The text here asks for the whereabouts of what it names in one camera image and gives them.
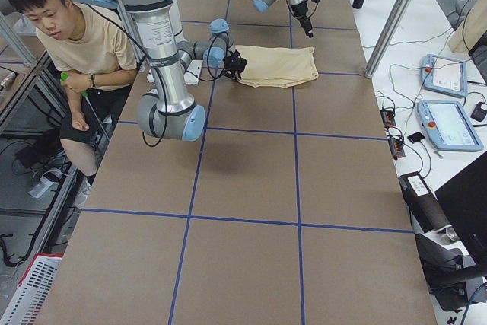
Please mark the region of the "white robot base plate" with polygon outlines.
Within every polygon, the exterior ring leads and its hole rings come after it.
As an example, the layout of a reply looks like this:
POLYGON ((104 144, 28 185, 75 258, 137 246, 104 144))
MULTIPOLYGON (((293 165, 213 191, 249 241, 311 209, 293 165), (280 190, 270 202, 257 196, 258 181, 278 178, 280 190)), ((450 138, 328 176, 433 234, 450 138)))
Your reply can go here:
POLYGON ((164 65, 162 62, 151 61, 148 63, 150 70, 146 76, 148 83, 155 83, 158 72, 166 85, 197 85, 202 72, 202 61, 193 60, 188 65, 184 62, 175 62, 164 65))

